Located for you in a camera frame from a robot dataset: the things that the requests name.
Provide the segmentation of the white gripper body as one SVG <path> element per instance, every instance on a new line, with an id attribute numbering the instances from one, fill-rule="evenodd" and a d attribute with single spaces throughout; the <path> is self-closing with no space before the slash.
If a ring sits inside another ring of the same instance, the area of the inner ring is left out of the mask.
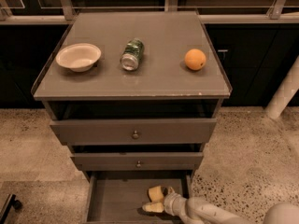
<path id="1" fill-rule="evenodd" d="M 186 217 L 187 199 L 175 192 L 164 198 L 164 211 L 171 216 Z"/>

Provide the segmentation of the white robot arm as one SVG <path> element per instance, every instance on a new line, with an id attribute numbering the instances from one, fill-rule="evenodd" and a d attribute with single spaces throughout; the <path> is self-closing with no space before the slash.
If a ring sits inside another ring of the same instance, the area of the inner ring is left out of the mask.
<path id="1" fill-rule="evenodd" d="M 299 224 L 298 110 L 295 60 L 265 108 L 223 108 L 188 198 L 172 187 L 149 190 L 147 213 L 184 224 Z"/>

